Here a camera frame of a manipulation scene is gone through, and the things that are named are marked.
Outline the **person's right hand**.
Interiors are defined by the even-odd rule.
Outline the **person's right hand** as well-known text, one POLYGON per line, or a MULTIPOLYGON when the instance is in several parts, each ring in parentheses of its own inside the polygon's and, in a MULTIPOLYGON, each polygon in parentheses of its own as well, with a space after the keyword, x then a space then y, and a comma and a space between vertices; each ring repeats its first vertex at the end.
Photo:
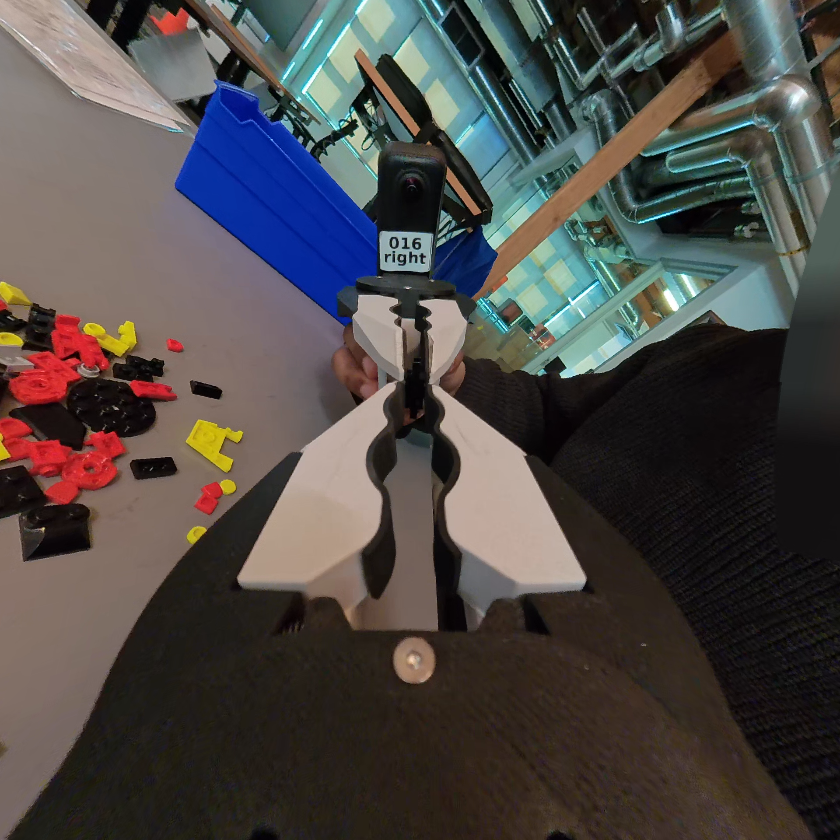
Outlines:
MULTIPOLYGON (((332 356, 332 371, 338 381, 355 397, 362 401, 369 399, 379 388, 379 370, 352 335, 345 332, 343 344, 332 356)), ((466 376, 465 359, 462 353, 456 356, 448 372, 441 378, 440 385, 446 393, 454 396, 466 376)))

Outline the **blue plastic bin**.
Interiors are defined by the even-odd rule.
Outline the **blue plastic bin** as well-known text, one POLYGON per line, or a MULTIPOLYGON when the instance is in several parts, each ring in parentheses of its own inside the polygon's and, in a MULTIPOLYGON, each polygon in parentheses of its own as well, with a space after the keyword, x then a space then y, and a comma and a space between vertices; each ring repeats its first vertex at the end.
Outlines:
POLYGON ((175 188, 334 320, 376 273, 375 222, 243 88, 216 82, 175 188))

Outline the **pile of mixed lego pieces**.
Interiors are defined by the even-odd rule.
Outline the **pile of mixed lego pieces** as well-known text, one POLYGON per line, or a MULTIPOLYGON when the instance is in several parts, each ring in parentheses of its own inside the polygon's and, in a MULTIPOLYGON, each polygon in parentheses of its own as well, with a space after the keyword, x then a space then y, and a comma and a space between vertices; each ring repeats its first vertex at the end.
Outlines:
POLYGON ((135 480, 174 477, 170 455, 132 458, 157 408, 178 397, 165 361, 133 353, 127 320, 116 335, 46 308, 2 282, 2 521, 15 521, 23 562, 87 552, 96 513, 83 496, 129 469, 135 480))

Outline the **clear plastic bag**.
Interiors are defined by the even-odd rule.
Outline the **clear plastic bag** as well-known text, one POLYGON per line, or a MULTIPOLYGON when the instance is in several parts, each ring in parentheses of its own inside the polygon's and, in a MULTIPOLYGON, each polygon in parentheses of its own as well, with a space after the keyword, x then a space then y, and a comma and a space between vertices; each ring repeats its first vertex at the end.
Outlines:
POLYGON ((79 99, 174 133, 182 112, 82 13, 65 1, 2 1, 2 30, 79 99))

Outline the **yellow lego wedge plate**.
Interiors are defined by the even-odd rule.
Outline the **yellow lego wedge plate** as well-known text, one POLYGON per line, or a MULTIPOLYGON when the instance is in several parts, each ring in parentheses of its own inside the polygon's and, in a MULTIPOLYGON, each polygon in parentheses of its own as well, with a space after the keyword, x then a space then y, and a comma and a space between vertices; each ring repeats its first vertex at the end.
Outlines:
POLYGON ((223 454, 222 448, 226 441, 238 444, 243 436, 242 430, 235 431, 230 427, 220 427, 215 423, 198 419, 192 426, 185 444, 227 474, 233 467, 234 461, 223 454))

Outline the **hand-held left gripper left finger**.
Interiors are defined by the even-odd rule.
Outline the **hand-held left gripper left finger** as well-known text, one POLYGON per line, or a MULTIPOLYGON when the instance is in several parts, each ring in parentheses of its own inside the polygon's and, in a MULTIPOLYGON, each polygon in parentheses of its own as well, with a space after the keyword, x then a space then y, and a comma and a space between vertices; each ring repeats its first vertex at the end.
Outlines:
POLYGON ((238 574, 245 590, 379 599, 396 561, 385 479, 396 465, 405 386, 391 382, 301 452, 238 574))

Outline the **wooden ceiling beam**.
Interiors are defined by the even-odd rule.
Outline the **wooden ceiling beam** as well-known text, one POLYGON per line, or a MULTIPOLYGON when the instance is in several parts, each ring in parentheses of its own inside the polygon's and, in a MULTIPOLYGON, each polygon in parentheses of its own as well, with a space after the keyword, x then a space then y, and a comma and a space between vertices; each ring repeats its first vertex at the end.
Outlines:
POLYGON ((740 62, 739 49, 726 32, 692 60, 648 105, 629 120, 569 181, 514 231, 497 251, 497 259, 482 287, 479 300, 494 291, 509 271, 598 193, 636 158, 690 105, 704 96, 740 62))

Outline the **grey board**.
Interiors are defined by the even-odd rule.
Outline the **grey board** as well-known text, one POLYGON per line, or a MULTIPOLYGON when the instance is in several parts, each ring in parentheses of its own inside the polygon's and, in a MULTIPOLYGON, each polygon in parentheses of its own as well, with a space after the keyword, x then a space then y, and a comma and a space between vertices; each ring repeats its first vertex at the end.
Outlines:
POLYGON ((216 72, 199 29, 152 35, 129 44, 129 54, 151 82, 175 103, 212 96, 216 72))

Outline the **black background desk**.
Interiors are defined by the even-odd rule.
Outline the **black background desk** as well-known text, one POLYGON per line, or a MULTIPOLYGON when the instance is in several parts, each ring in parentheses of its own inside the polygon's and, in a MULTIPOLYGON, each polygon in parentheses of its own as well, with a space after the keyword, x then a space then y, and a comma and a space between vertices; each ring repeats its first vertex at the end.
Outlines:
POLYGON ((378 151, 396 141, 440 150, 448 168, 443 209, 455 229, 489 224, 493 205, 477 173, 437 124, 424 96, 395 59, 382 55, 373 63, 362 49, 353 58, 363 87, 351 109, 364 128, 365 139, 378 151))

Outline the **dark grey monitor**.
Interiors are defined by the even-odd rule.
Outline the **dark grey monitor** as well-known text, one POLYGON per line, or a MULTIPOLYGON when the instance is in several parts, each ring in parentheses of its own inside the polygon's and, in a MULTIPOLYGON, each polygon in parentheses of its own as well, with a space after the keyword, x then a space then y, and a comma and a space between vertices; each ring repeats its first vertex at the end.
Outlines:
POLYGON ((286 50, 309 15, 313 1, 247 1, 246 6, 269 39, 286 50))

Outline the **person's right forearm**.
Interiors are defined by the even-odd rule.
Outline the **person's right forearm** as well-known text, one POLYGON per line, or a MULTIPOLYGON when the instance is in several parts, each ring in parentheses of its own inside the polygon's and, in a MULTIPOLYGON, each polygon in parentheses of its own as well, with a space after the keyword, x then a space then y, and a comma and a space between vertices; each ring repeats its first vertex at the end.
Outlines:
POLYGON ((653 438, 673 469, 716 473, 773 438, 788 333, 695 325, 572 377, 466 360, 455 398, 548 463, 585 438, 586 451, 615 458, 653 438))

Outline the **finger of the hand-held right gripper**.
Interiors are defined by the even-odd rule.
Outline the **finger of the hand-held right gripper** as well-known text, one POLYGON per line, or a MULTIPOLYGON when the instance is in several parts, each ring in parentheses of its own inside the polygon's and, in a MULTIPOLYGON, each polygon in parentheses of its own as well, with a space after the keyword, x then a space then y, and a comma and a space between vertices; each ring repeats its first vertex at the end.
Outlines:
POLYGON ((456 301, 427 301, 427 379, 438 385, 462 350, 467 320, 456 301))
POLYGON ((353 337, 377 370, 396 382, 405 378, 405 333, 396 298, 360 298, 353 315, 353 337))

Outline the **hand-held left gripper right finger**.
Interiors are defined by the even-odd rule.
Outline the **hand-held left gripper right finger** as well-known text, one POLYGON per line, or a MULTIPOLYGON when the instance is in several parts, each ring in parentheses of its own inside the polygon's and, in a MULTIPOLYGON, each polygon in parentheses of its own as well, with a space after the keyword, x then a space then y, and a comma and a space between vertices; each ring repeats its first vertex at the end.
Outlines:
POLYGON ((440 627, 477 627, 499 600, 581 592, 586 575, 532 469, 533 459, 439 385, 433 438, 434 572, 440 627))

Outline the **silver ventilation ducts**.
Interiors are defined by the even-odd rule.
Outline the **silver ventilation ducts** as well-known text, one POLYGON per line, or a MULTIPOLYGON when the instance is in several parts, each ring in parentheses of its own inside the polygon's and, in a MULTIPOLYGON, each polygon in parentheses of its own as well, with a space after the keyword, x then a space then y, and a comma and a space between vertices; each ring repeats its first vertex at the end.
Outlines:
POLYGON ((740 53, 740 62, 712 89, 663 131, 640 154, 678 152, 674 162, 698 167, 706 152, 734 152, 736 140, 747 151, 762 148, 771 137, 782 165, 787 196, 794 199, 800 222, 764 205, 768 229, 782 234, 791 222, 797 250, 783 250, 775 239, 783 268, 792 272, 796 290, 816 226, 831 190, 833 159, 829 130, 818 92, 806 70, 802 41, 789 2, 721 2, 722 17, 740 53))

